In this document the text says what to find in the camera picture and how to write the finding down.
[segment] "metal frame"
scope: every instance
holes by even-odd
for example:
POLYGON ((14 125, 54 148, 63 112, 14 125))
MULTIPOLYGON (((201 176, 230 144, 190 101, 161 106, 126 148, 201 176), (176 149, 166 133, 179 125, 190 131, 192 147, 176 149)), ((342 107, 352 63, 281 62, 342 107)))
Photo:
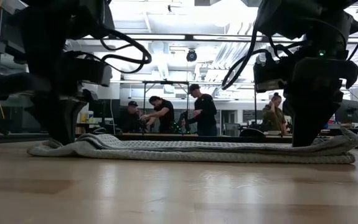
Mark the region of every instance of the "metal frame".
POLYGON ((187 111, 189 110, 189 95, 188 93, 190 92, 190 83, 189 82, 176 82, 176 81, 143 81, 144 84, 144 98, 143 98, 143 115, 146 114, 146 93, 152 89, 152 87, 154 87, 155 84, 160 84, 160 85, 174 85, 174 84, 178 84, 186 93, 187 93, 187 111), (151 87, 149 87, 147 89, 147 84, 153 84, 151 87), (181 86, 181 85, 187 85, 187 91, 181 86))

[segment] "man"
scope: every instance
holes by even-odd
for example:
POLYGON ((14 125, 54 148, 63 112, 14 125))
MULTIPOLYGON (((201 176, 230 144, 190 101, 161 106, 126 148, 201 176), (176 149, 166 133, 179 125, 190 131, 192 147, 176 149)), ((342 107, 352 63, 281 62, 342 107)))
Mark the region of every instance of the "man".
POLYGON ((208 94, 201 93, 198 84, 190 86, 189 94, 197 98, 195 101, 194 117, 188 120, 189 124, 197 123, 199 136, 217 136, 215 119, 217 111, 214 99, 208 94))
POLYGON ((132 133, 140 131, 139 111, 137 110, 137 103, 130 101, 127 109, 122 109, 119 113, 115 124, 122 129, 124 133, 132 133))
POLYGON ((159 96, 149 98, 149 103, 154 106, 155 113, 142 115, 142 120, 147 120, 147 126, 152 125, 156 118, 159 118, 159 133, 170 133, 171 125, 174 122, 174 109, 170 101, 159 96))

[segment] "gray towel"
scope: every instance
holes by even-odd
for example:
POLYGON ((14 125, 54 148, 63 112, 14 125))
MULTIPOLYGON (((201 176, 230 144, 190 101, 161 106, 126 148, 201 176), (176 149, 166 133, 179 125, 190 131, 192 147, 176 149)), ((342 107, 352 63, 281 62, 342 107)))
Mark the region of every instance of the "gray towel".
POLYGON ((358 135, 346 129, 342 132, 342 136, 328 141, 316 139, 306 147, 236 142, 120 141, 109 134, 84 134, 66 146, 47 141, 27 152, 33 156, 152 161, 350 164, 355 157, 349 151, 358 146, 358 135))

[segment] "black cap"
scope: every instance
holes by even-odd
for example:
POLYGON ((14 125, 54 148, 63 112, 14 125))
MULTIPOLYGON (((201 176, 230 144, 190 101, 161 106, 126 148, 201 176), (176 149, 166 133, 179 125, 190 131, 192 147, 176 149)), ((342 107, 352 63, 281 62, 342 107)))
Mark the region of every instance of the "black cap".
POLYGON ((199 85, 198 84, 191 84, 190 88, 189 88, 189 94, 194 91, 194 90, 198 90, 199 89, 199 85))
POLYGON ((138 106, 137 103, 135 101, 130 101, 128 103, 128 106, 138 106))

